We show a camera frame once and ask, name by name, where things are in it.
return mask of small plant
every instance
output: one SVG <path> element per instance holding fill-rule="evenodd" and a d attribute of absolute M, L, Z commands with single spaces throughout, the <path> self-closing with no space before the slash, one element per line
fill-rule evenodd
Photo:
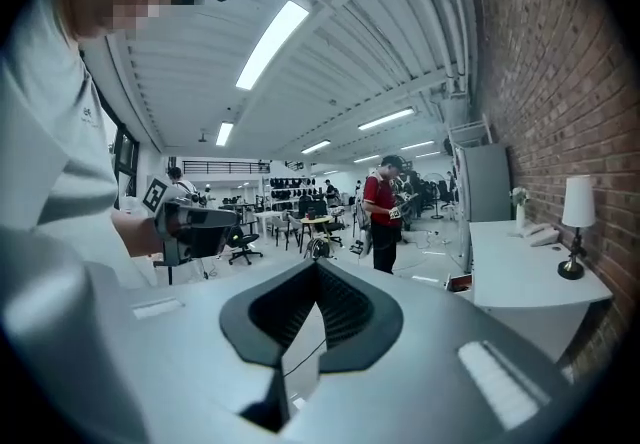
<path fill-rule="evenodd" d="M 510 195 L 511 203 L 514 206 L 524 206 L 525 203 L 529 200 L 529 192 L 522 186 L 516 186 L 513 190 L 511 190 Z"/>

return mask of desk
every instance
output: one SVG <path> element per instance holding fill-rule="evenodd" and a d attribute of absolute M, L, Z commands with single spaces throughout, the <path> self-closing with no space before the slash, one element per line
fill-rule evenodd
<path fill-rule="evenodd" d="M 514 227 L 512 220 L 469 224 L 471 298 L 557 362 L 589 305 L 611 298 L 611 292 L 586 267 L 582 279 L 560 277 L 558 263 L 567 259 L 569 250 L 560 243 L 531 247 L 527 239 L 508 235 Z"/>
<path fill-rule="evenodd" d="M 313 220 L 309 220 L 308 218 L 300 219 L 300 223 L 302 224 L 302 230 L 300 232 L 300 253 L 302 254 L 302 240 L 304 238 L 304 226 L 306 225 L 309 228 L 309 238 L 313 239 L 313 234 L 311 233 L 311 226 L 315 224 L 322 224 L 322 228 L 324 229 L 324 233 L 327 236 L 327 242 L 329 243 L 329 249 L 331 250 L 331 240 L 329 239 L 329 231 L 327 231 L 327 223 L 331 222 L 330 216 L 321 216 L 315 218 Z"/>
<path fill-rule="evenodd" d="M 263 211 L 262 213 L 253 214 L 258 220 L 262 220 L 262 237 L 267 237 L 267 218 L 282 215 L 282 211 Z"/>

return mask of railing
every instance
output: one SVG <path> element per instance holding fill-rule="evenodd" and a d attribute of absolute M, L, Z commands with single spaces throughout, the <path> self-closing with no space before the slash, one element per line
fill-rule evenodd
<path fill-rule="evenodd" d="M 285 161 L 284 166 L 291 170 L 298 171 L 304 168 L 304 163 L 302 161 Z"/>
<path fill-rule="evenodd" d="M 248 161 L 183 161 L 182 172 L 188 174 L 269 174 L 268 163 Z"/>

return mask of ceiling light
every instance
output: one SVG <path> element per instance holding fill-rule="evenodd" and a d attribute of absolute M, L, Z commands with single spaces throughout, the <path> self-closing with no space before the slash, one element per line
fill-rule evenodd
<path fill-rule="evenodd" d="M 311 147 L 306 148 L 304 151 L 302 151 L 302 154 L 309 154 L 310 152 L 317 151 L 318 149 L 320 149 L 322 147 L 325 147 L 326 145 L 329 145 L 330 143 L 331 142 L 329 142 L 329 140 L 323 140 L 319 144 L 312 145 Z"/>
<path fill-rule="evenodd" d="M 233 129 L 233 124 L 230 122 L 223 122 L 220 124 L 220 131 L 218 131 L 218 138 L 216 139 L 216 145 L 223 147 L 227 140 L 229 139 L 229 135 L 231 134 L 231 130 Z"/>
<path fill-rule="evenodd" d="M 373 126 L 378 126 L 380 124 L 384 124 L 385 122 L 389 122 L 390 120 L 399 119 L 400 117 L 406 117 L 407 115 L 413 115 L 415 112 L 413 108 L 407 108 L 405 110 L 400 110 L 399 112 L 392 113 L 391 115 L 387 115 L 386 117 L 381 117 L 371 122 L 367 122 L 366 124 L 362 124 L 358 126 L 360 131 L 364 131 L 365 129 L 372 128 Z"/>
<path fill-rule="evenodd" d="M 271 59 L 308 15 L 309 12 L 293 1 L 285 3 L 258 41 L 240 73 L 236 87 L 251 90 Z"/>
<path fill-rule="evenodd" d="M 433 140 L 429 140 L 428 142 L 422 142 L 420 144 L 407 145 L 406 147 L 400 147 L 400 149 L 402 149 L 403 151 L 406 151 L 407 149 L 413 149 L 414 147 L 422 147 L 423 145 L 431 145 L 432 143 L 433 143 Z"/>
<path fill-rule="evenodd" d="M 376 154 L 375 156 L 367 156 L 366 158 L 360 158 L 359 160 L 353 160 L 354 163 L 360 163 L 362 161 L 368 161 L 368 160 L 372 160 L 374 158 L 379 158 L 380 155 Z"/>

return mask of white lampshade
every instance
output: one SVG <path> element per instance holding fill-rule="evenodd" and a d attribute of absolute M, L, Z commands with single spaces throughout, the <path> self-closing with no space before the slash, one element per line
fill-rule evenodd
<path fill-rule="evenodd" d="M 590 176 L 567 178 L 562 223 L 569 227 L 590 227 L 596 222 Z"/>

